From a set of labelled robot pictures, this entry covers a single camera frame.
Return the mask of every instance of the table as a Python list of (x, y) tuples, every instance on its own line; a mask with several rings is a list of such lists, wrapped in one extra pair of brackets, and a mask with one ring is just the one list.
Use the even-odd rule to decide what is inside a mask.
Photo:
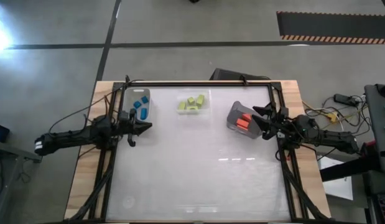
[[(286, 107), (289, 108), (291, 117), (295, 117), (304, 113), (302, 100), (300, 97), (299, 87), (295, 80), (280, 80), (274, 82), (281, 82), (282, 90), (284, 93), (284, 101)], [(114, 82), (98, 82), (96, 84), (95, 92), (93, 95), (93, 102), (103, 97), (105, 94), (111, 93)], [(101, 114), (104, 114), (105, 104), (104, 101), (99, 102), (91, 107), (89, 118), (95, 118)], [(89, 150), (91, 146), (83, 146), (80, 150), (80, 154)], [(307, 195), (311, 198), (313, 203), (320, 209), (320, 211), (330, 217), (330, 211), (325, 196), (320, 172), (318, 169), (317, 159), (315, 154), (305, 148), (296, 150), (297, 162), (299, 164), (300, 176), (303, 184), (303, 188)], [(83, 205), (88, 198), (94, 187), (95, 175), (98, 166), (98, 158), (100, 156), (99, 150), (93, 150), (88, 154), (81, 157), (75, 169), (75, 175), (72, 182), (72, 187), (68, 199), (67, 209), (65, 211), (64, 218), (70, 218), (74, 215), (78, 209)], [(297, 216), (301, 217), (301, 211), (299, 207), (299, 201), (296, 194), (294, 195), (295, 209)], [(103, 199), (103, 191), (98, 197), (98, 206), (96, 208), (96, 217), (100, 215), (101, 204)]]

